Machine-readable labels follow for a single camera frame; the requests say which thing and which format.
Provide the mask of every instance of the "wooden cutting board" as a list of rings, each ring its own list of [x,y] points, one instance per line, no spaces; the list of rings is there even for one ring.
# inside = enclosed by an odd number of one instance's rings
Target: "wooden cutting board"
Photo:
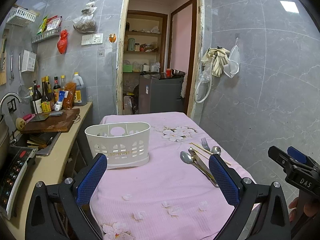
[[[63,113],[60,116],[49,116],[44,121],[28,122],[20,133],[68,132],[74,122],[73,120],[80,113],[80,109],[74,108],[61,111]]]

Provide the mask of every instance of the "green box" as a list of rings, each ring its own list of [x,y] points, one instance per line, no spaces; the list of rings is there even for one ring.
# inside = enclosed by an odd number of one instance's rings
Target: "green box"
[[[122,65],[122,72],[132,72],[132,65]]]

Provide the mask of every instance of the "blue gripper pad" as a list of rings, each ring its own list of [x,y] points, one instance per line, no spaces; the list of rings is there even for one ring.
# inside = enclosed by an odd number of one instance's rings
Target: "blue gripper pad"
[[[209,169],[228,204],[234,207],[238,206],[240,202],[239,188],[214,155],[209,158]]]
[[[292,157],[294,158],[297,162],[300,162],[300,163],[303,163],[303,164],[306,164],[307,163],[307,158],[306,156],[298,151],[296,148],[293,148],[292,146],[290,146],[288,149],[287,149],[287,153]]]
[[[79,207],[89,203],[94,190],[106,171],[106,168],[107,158],[105,155],[101,155],[78,187],[76,202]]]

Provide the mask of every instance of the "finger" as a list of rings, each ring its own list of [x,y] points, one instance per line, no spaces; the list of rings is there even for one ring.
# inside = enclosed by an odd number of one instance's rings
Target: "finger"
[[[289,221],[292,222],[296,216],[296,209],[292,210],[289,214]]]
[[[306,203],[303,207],[303,211],[308,217],[313,217],[319,211],[319,208],[319,202]]]
[[[288,207],[289,207],[290,209],[297,207],[297,205],[298,205],[298,200],[299,200],[299,197],[296,197],[296,198],[289,204]]]

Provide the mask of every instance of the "metal pot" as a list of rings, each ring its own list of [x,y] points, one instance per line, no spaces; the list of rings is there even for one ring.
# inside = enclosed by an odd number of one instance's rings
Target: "metal pot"
[[[172,75],[178,76],[178,77],[184,77],[186,75],[185,72],[180,71],[180,70],[176,70],[176,69],[172,69],[171,73],[172,73]]]
[[[7,157],[9,147],[9,128],[4,121],[4,115],[0,115],[0,169],[4,164],[5,158]]]

